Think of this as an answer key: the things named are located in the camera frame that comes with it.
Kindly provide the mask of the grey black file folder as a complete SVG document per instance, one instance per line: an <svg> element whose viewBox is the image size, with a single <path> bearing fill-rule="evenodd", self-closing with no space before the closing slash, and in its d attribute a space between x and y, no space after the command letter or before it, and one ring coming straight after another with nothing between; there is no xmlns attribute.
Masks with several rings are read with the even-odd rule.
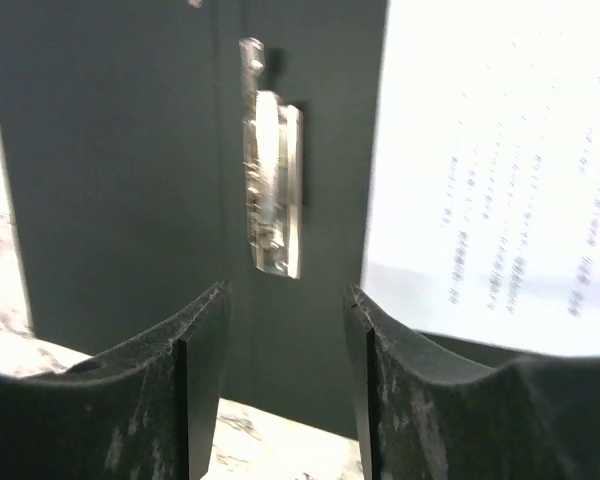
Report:
<svg viewBox="0 0 600 480"><path fill-rule="evenodd" d="M226 398L356 434L382 1L0 1L0 133L38 336L95 354L226 280ZM303 114L301 276L247 241L239 42Z"/></svg>

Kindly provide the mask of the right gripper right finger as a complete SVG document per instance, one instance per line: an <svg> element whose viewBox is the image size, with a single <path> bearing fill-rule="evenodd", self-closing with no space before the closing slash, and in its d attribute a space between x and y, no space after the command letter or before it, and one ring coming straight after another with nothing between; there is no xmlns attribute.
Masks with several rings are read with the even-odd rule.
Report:
<svg viewBox="0 0 600 480"><path fill-rule="evenodd" d="M489 367L344 297L368 479L600 479L600 357Z"/></svg>

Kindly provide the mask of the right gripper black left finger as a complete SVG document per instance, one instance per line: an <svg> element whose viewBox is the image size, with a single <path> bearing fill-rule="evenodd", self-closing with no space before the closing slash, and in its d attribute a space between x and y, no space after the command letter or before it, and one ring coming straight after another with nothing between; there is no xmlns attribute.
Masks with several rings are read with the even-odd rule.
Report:
<svg viewBox="0 0 600 480"><path fill-rule="evenodd" d="M202 478L229 323L219 282L65 372L0 375L0 479Z"/></svg>

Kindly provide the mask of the printed paper sheet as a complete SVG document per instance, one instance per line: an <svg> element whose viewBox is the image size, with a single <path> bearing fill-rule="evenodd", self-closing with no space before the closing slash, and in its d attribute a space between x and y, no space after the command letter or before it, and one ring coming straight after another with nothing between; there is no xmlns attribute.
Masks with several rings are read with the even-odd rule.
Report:
<svg viewBox="0 0 600 480"><path fill-rule="evenodd" d="M426 333L600 356L600 1L393 1L364 290Z"/></svg>

